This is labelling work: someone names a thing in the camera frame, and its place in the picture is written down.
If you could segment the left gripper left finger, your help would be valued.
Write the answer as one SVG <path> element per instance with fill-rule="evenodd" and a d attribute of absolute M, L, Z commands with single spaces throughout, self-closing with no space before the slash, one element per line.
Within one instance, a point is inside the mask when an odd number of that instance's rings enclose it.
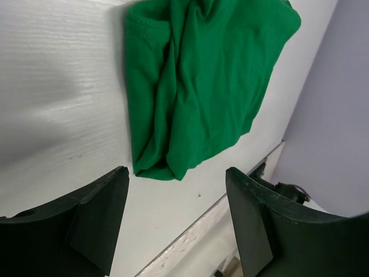
<path fill-rule="evenodd" d="M 129 189 L 119 166 L 19 214 L 1 217 L 1 276 L 109 276 Z"/>

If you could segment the green t-shirt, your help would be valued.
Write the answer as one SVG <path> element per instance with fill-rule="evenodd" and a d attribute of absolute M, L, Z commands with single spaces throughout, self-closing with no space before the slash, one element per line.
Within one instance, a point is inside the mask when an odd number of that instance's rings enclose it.
<path fill-rule="evenodd" d="M 288 1 L 139 1 L 124 22 L 133 171 L 181 180 L 251 129 L 301 26 Z"/>

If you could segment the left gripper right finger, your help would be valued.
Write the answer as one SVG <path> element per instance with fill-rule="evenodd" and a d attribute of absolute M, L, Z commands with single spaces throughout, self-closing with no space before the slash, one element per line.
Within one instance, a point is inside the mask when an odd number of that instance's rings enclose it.
<path fill-rule="evenodd" d="M 244 276 L 368 275 L 368 214 L 303 206 L 234 167 L 225 184 Z"/>

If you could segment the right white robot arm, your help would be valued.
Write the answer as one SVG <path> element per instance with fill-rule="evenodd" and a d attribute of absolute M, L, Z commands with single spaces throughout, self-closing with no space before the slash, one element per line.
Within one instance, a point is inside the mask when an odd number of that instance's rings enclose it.
<path fill-rule="evenodd" d="M 281 195 L 281 199 L 278 200 L 277 207 L 272 210 L 280 217 L 309 223 L 337 222 L 348 219 L 304 206 L 303 204 L 310 200 L 310 196 L 297 185 L 279 182 L 274 186 L 274 191 Z"/>

